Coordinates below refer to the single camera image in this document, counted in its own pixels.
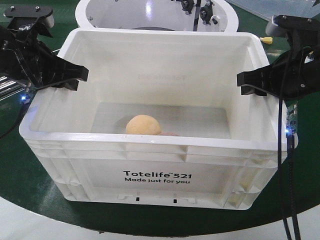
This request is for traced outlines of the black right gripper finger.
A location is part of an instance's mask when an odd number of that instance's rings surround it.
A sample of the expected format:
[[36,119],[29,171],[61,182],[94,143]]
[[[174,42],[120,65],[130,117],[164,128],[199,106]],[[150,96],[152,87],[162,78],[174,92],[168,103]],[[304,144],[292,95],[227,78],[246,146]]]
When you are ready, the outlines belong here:
[[272,67],[267,65],[255,70],[238,73],[236,76],[237,86],[267,87],[271,84],[271,70]]
[[269,91],[266,91],[265,89],[258,89],[253,86],[249,85],[243,85],[240,87],[241,95],[248,96],[248,95],[257,95],[257,96],[267,96],[267,94],[270,94]]

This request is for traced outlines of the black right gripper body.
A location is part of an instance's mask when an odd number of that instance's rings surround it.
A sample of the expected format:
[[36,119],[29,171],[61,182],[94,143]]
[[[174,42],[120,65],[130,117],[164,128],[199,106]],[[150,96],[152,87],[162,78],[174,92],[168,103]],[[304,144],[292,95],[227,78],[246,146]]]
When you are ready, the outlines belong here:
[[283,99],[301,99],[320,90],[320,32],[292,30],[289,50],[271,65],[271,92]]

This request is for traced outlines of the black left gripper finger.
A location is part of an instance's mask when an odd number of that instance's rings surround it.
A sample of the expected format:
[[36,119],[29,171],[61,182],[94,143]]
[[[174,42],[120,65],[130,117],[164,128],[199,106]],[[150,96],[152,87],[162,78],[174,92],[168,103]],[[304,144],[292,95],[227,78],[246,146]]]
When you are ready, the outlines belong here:
[[52,80],[54,82],[66,82],[68,80],[79,80],[86,82],[89,70],[82,65],[69,62],[57,55],[52,55]]
[[76,79],[71,79],[66,82],[62,82],[54,85],[55,88],[66,88],[71,91],[76,91],[78,89],[79,81]]

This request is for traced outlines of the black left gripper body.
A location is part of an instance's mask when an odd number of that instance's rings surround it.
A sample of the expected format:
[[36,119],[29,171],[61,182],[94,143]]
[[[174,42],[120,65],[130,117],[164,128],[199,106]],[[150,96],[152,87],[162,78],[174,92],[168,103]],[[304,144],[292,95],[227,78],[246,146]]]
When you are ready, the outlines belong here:
[[54,54],[38,35],[52,37],[43,23],[30,23],[17,30],[0,27],[0,74],[36,88],[54,86]]

